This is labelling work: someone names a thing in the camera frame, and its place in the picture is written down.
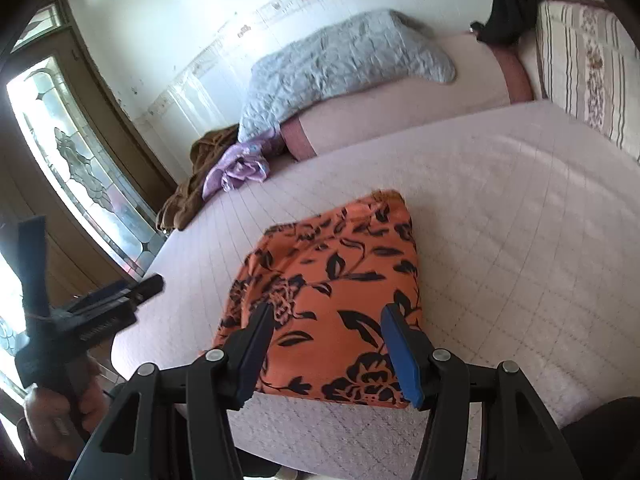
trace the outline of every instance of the folded cloth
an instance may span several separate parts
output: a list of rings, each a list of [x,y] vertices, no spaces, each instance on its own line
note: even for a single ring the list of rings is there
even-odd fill
[[[190,159],[193,164],[188,180],[178,186],[162,206],[156,217],[159,230],[178,229],[182,231],[204,205],[202,187],[209,171],[216,165],[226,149],[238,140],[238,124],[221,130],[207,132],[191,147]]]
[[[206,202],[220,189],[237,189],[245,180],[264,182],[270,171],[266,158],[281,154],[284,146],[279,126],[247,142],[237,142],[226,150],[209,171],[204,181],[202,199]]]
[[[244,260],[214,345],[268,302],[275,330],[257,391],[404,408],[380,315],[396,304],[420,330],[417,264],[411,216],[395,191],[276,225]]]

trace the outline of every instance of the bed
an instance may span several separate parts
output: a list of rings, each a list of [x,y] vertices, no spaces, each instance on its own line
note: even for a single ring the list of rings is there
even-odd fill
[[[527,65],[506,48],[478,43],[473,34],[436,38],[456,67],[449,84],[408,77],[320,102],[282,126],[297,160],[460,115],[499,108],[534,97]],[[524,54],[534,53],[535,47]]]
[[[468,362],[515,359],[558,424],[640,394],[639,167],[550,101],[409,128],[296,163],[217,195],[149,272],[166,291],[120,333],[112,361],[191,362],[209,348],[242,258],[262,231],[372,189],[414,220],[426,332]],[[474,478],[479,407],[465,477]],[[229,419],[236,445],[334,478],[408,478],[426,415],[255,394]]]

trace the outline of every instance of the striped floral fabric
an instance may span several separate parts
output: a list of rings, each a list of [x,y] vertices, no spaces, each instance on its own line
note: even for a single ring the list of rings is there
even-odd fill
[[[640,52],[617,17],[547,0],[538,45],[549,99],[640,162]]]

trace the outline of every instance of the brown blanket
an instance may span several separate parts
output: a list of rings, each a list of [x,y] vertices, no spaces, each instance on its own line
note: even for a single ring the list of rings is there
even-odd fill
[[[182,231],[204,206],[202,187],[204,180],[229,146],[238,140],[238,124],[222,130],[207,132],[191,147],[189,158],[193,164],[191,176],[178,186],[164,203],[156,217],[156,228]]]

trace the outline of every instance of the white quilted mattress cover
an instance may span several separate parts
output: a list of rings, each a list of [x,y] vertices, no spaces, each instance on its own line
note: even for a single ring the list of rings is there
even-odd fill
[[[640,168],[550,102],[427,124],[220,192],[174,232],[149,273],[165,292],[113,345],[144,362],[209,348],[227,291],[264,229],[397,189],[414,221],[424,326],[464,360],[514,359],[558,424],[640,394]],[[229,420],[236,446],[341,479],[410,478],[426,413],[255,394]],[[465,478],[475,478],[472,406]]]

